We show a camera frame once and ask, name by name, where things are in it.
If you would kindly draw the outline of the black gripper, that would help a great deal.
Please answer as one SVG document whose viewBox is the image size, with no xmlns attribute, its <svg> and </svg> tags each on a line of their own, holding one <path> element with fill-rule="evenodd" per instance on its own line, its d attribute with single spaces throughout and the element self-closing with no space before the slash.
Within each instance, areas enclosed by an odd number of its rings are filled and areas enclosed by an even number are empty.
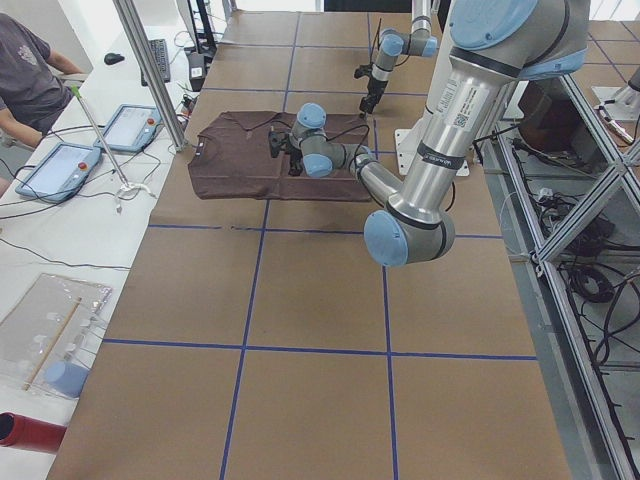
<svg viewBox="0 0 640 480">
<path fill-rule="evenodd" d="M 304 171 L 302 157 L 302 152 L 298 149 L 289 151 L 289 176 L 300 176 L 302 174 Z"/>
<path fill-rule="evenodd" d="M 386 82 L 370 77 L 367 84 L 367 94 L 360 101 L 360 118 L 366 119 L 367 113 L 372 113 L 380 102 L 386 89 Z"/>
</svg>

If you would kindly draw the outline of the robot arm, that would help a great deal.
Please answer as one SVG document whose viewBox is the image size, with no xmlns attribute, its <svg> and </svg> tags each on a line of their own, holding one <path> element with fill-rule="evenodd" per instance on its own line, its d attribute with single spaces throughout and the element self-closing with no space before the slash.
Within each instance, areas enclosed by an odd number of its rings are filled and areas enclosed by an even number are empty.
<svg viewBox="0 0 640 480">
<path fill-rule="evenodd" d="M 318 178 L 346 169 L 381 206 L 364 225 L 376 262 L 403 266 L 449 251 L 455 228 L 441 203 L 500 89 L 578 70 L 586 56 L 589 10 L 587 1 L 455 1 L 446 26 L 450 46 L 435 45 L 424 13 L 414 15 L 409 35 L 383 32 L 370 73 L 376 86 L 388 79 L 401 54 L 436 53 L 451 65 L 404 179 L 368 148 L 329 141 L 320 105 L 301 107 L 288 137 L 306 173 Z"/>
<path fill-rule="evenodd" d="M 438 12 L 439 1 L 411 2 L 411 31 L 402 33 L 394 28 L 381 29 L 382 20 L 372 42 L 377 49 L 376 58 L 370 52 L 369 63 L 359 65 L 354 78 L 368 78 L 367 94 L 361 98 L 359 116 L 372 114 L 388 85 L 391 73 L 410 57 L 431 57 L 438 48 L 438 39 L 432 35 L 432 17 Z"/>
</svg>

